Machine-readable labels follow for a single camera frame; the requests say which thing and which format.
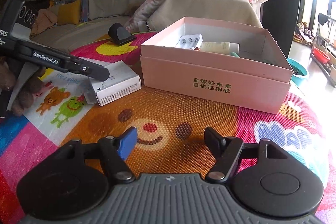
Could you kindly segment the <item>brown plush toy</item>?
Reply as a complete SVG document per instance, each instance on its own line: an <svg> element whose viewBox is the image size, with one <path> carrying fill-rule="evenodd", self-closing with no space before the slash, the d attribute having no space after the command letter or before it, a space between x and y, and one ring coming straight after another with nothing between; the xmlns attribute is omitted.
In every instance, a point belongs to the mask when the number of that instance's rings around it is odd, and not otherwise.
<svg viewBox="0 0 336 224"><path fill-rule="evenodd" d="M45 67L23 63L9 57L1 57L1 118L8 114L17 117L31 107L34 94L43 87Z"/></svg>

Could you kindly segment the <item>black hair dryer nozzle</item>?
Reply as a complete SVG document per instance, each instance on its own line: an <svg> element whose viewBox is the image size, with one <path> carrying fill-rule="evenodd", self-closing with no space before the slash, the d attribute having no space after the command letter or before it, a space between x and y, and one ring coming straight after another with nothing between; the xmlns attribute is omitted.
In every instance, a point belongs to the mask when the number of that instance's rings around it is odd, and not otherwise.
<svg viewBox="0 0 336 224"><path fill-rule="evenodd" d="M112 24L108 31L109 37L117 46L123 46L136 39L121 23Z"/></svg>

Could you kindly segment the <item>teal plastic basin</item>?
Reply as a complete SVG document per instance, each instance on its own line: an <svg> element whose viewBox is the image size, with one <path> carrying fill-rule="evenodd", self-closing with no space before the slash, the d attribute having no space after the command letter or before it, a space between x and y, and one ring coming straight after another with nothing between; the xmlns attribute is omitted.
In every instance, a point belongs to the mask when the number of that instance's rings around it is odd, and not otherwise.
<svg viewBox="0 0 336 224"><path fill-rule="evenodd" d="M291 80L297 85L300 86L308 77L309 73L305 67L303 67L299 62L294 59L288 58L288 63L293 70Z"/></svg>

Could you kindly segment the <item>pink cardboard box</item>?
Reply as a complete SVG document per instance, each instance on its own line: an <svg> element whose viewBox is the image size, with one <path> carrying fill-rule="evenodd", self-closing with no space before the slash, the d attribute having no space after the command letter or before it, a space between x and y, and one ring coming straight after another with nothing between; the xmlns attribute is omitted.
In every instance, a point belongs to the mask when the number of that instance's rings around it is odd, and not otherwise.
<svg viewBox="0 0 336 224"><path fill-rule="evenodd" d="M239 45L237 56L179 48L184 35ZM184 17L141 45L145 86L276 114L293 71L265 28Z"/></svg>

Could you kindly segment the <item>peach cloth on sofa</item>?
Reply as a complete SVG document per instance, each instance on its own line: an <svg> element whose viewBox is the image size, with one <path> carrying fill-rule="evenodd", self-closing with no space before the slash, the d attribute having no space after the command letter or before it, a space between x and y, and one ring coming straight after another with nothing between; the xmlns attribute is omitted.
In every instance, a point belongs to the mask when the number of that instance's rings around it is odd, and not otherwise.
<svg viewBox="0 0 336 224"><path fill-rule="evenodd" d="M58 17L47 9L38 11L38 16L34 21L31 36L38 35L43 31L53 27L58 22Z"/></svg>

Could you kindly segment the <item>cream lotion tube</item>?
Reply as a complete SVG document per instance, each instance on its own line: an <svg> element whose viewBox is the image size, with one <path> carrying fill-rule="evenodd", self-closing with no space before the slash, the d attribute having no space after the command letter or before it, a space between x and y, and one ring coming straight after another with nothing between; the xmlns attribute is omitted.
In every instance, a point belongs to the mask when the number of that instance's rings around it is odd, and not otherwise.
<svg viewBox="0 0 336 224"><path fill-rule="evenodd" d="M224 55L230 55L231 53L239 54L238 43L230 43L230 42L202 42L200 46L200 50L204 52L210 53L219 53Z"/></svg>

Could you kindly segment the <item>metal shelf rack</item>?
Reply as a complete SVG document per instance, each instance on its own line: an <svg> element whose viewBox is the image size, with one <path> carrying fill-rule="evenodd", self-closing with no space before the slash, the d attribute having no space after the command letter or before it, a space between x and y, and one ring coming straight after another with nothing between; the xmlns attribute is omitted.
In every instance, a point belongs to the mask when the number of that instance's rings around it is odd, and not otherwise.
<svg viewBox="0 0 336 224"><path fill-rule="evenodd" d="M330 57L330 61L321 64L313 56L314 47L325 52ZM329 15L322 13L318 15L317 32L313 39L310 57L319 66L331 86L335 88L335 19Z"/></svg>

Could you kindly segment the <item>red plastic basin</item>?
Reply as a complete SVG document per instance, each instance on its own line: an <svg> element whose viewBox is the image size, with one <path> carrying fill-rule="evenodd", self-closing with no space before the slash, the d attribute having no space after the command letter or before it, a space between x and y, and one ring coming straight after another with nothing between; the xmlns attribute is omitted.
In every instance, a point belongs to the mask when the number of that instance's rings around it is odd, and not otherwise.
<svg viewBox="0 0 336 224"><path fill-rule="evenodd" d="M313 56L321 63L326 64L330 61L330 57L323 52L322 50L314 47L313 48Z"/></svg>

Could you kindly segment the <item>colourful cartoon play mat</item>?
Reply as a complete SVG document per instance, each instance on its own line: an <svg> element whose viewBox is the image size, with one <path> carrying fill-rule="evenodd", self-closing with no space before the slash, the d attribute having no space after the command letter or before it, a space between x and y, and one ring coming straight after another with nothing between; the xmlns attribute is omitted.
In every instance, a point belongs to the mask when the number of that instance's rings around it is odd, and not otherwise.
<svg viewBox="0 0 336 224"><path fill-rule="evenodd" d="M105 106L89 104L85 77L48 69L39 91L20 117L1 121L1 223L24 216L17 196L19 180L71 138L93 143L138 131L138 143L127 159L134 173L205 174L214 158L203 143L211 126L246 142L270 138L319 176L325 188L317 217L335 223L335 168L322 123L307 97L292 85L277 114L142 87Z"/></svg>

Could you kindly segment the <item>white blister pack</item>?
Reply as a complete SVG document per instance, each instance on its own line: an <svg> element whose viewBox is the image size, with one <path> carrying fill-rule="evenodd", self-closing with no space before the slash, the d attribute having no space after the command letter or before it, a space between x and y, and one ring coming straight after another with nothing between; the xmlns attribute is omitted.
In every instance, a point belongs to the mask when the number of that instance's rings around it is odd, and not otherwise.
<svg viewBox="0 0 336 224"><path fill-rule="evenodd" d="M202 42L203 37L201 34L183 35L180 37L179 42L175 45L175 48L195 50L201 47Z"/></svg>

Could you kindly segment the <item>white grey rectangular box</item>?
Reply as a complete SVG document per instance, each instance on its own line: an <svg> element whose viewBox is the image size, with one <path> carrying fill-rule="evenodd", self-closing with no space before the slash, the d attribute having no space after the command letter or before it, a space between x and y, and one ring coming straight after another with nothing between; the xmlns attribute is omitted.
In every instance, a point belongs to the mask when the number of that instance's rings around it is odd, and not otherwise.
<svg viewBox="0 0 336 224"><path fill-rule="evenodd" d="M103 82L89 78L90 89L84 93L87 104L104 106L141 89L141 79L127 64L118 61L105 66L110 75Z"/></svg>

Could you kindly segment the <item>yellow cushion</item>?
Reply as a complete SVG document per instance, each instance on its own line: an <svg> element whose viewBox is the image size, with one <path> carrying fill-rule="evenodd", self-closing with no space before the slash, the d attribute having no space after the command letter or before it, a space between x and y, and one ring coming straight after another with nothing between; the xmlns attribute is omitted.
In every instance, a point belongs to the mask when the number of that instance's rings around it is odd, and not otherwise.
<svg viewBox="0 0 336 224"><path fill-rule="evenodd" d="M58 25L80 23L81 18L81 0L60 6L58 11Z"/></svg>

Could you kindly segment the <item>green plastic crank handle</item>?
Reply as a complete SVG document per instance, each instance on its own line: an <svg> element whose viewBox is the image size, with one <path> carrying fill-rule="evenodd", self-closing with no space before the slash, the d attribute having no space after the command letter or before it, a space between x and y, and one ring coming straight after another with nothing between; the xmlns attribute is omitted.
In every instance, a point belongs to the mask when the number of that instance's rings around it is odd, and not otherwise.
<svg viewBox="0 0 336 224"><path fill-rule="evenodd" d="M233 57L239 57L239 55L236 53L236 52L230 52L230 56L233 56Z"/></svg>

